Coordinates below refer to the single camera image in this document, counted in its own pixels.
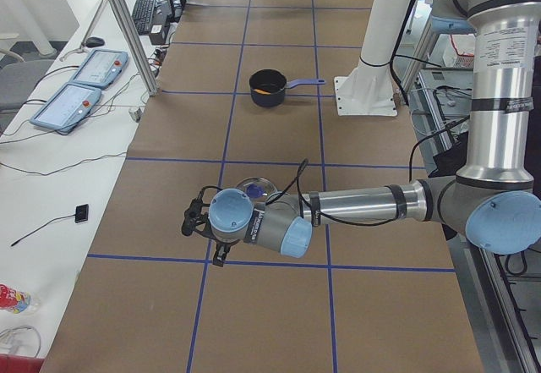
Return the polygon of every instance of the white desk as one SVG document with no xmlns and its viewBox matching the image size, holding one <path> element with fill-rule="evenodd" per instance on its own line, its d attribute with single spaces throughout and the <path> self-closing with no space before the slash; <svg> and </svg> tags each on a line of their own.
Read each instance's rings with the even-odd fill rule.
<svg viewBox="0 0 541 373">
<path fill-rule="evenodd" d="M 131 10 L 135 0 L 126 1 Z M 94 12 L 91 11 L 89 18 L 75 32 L 60 56 L 79 46 Z M 91 35 L 104 38 L 105 48 L 129 52 L 108 5 Z M 150 56 L 155 47 L 150 44 L 147 36 L 141 36 L 141 41 Z M 57 59 L 51 70 L 80 64 L 86 55 L 72 54 L 64 62 Z M 66 70 L 48 76 L 30 98 L 46 100 L 73 73 L 73 70 Z M 101 103 L 113 96 L 136 73 L 137 68 L 130 61 L 115 84 L 104 92 Z M 137 129 L 128 110 L 132 106 L 142 105 L 141 96 L 145 101 L 145 87 L 138 76 L 133 79 L 128 90 L 115 100 L 113 109 L 107 115 L 86 120 L 67 136 L 51 133 L 0 145 L 0 162 L 46 173 L 86 158 L 122 153 L 127 150 Z M 24 106 L 6 133 L 13 133 L 39 106 Z M 105 113 L 106 110 L 103 107 L 98 113 Z M 43 132 L 44 129 L 38 129 L 27 122 L 16 135 L 2 136 L 0 142 L 23 139 Z M 123 157 L 105 158 L 47 177 L 0 167 L 0 220 L 3 230 L 0 236 L 0 282 L 37 294 L 42 302 L 40 309 L 33 315 L 12 315 L 0 311 L 0 330 L 20 325 L 34 326 L 43 341 L 39 357 L 45 357 L 51 347 L 123 161 Z M 81 204 L 90 205 L 88 222 L 75 224 L 73 218 L 54 222 L 15 247 L 9 246 L 45 222 L 73 214 L 75 207 Z M 28 344 L 18 354 L 33 356 L 36 340 L 31 332 L 27 335 Z"/>
</svg>

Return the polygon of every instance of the pot handle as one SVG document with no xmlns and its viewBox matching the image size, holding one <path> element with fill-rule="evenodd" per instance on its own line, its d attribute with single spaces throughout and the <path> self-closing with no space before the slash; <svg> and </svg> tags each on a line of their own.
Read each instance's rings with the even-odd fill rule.
<svg viewBox="0 0 541 373">
<path fill-rule="evenodd" d="M 323 79 L 297 79 L 287 82 L 286 88 L 295 88 L 297 85 L 323 85 Z"/>
</svg>

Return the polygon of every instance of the light blue tablet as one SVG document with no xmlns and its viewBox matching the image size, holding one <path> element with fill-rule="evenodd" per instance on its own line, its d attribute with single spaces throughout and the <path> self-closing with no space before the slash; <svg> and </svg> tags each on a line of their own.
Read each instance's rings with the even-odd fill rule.
<svg viewBox="0 0 541 373">
<path fill-rule="evenodd" d="M 117 79 L 127 63 L 126 52 L 94 49 L 70 81 L 104 90 Z"/>
<path fill-rule="evenodd" d="M 101 98 L 101 90 L 88 85 L 66 83 L 30 119 L 42 128 L 68 134 L 90 114 Z"/>
</svg>

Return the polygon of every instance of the chair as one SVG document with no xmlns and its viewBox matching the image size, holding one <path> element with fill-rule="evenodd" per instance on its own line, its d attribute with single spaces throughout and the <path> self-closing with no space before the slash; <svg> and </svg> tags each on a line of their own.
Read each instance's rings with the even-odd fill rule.
<svg viewBox="0 0 541 373">
<path fill-rule="evenodd" d="M 1 49 L 0 53 L 18 60 L 0 70 L 0 111 L 18 110 L 28 100 L 36 82 L 47 72 L 54 60 L 25 61 L 17 53 Z"/>
</svg>

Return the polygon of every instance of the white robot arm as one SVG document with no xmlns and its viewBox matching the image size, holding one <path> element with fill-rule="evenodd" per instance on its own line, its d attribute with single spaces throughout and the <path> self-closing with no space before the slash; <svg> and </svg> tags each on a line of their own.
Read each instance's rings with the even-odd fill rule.
<svg viewBox="0 0 541 373">
<path fill-rule="evenodd" d="M 536 242 L 541 200 L 530 192 L 533 177 L 523 163 L 541 0 L 434 0 L 433 15 L 448 29 L 467 19 L 477 31 L 467 163 L 456 176 L 278 195 L 256 206 L 243 191 L 226 189 L 213 198 L 208 214 L 202 214 L 208 206 L 202 190 L 184 213 L 183 234 L 214 239 L 219 266 L 240 241 L 300 257 L 312 227 L 330 222 L 440 222 L 501 255 Z M 197 230 L 200 225 L 205 229 Z"/>
</svg>

